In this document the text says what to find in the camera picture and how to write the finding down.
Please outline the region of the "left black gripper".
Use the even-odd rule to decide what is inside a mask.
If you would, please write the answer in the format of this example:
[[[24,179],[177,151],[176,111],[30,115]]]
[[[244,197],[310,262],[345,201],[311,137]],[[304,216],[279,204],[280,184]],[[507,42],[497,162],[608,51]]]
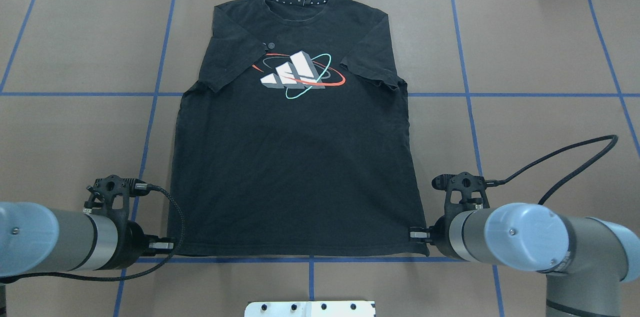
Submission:
[[[174,243],[169,241],[152,241],[146,237],[143,229],[137,222],[126,222],[125,241],[119,252],[119,266],[128,268],[149,249],[150,251],[171,251]]]

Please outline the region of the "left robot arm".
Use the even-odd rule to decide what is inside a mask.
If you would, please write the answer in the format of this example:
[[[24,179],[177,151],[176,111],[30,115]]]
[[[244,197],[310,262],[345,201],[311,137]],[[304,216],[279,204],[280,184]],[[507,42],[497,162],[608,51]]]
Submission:
[[[142,256],[169,254],[177,241],[144,233],[120,210],[84,213],[29,201],[0,204],[0,276],[18,278],[121,270]]]

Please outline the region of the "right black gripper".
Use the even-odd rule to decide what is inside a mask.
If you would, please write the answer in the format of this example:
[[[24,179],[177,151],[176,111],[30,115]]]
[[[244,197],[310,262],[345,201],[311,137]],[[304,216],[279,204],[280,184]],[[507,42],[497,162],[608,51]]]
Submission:
[[[410,226],[409,240],[415,243],[430,243],[446,257],[452,257],[448,224],[445,216],[439,217],[434,225],[428,227]]]

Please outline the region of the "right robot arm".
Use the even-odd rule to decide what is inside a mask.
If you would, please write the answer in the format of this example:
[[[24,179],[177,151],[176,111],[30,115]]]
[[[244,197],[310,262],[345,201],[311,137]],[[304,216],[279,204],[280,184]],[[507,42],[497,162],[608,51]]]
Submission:
[[[444,256],[546,277],[547,317],[619,317],[621,285],[639,277],[639,237],[597,217],[574,217],[531,203],[442,216],[409,239]]]

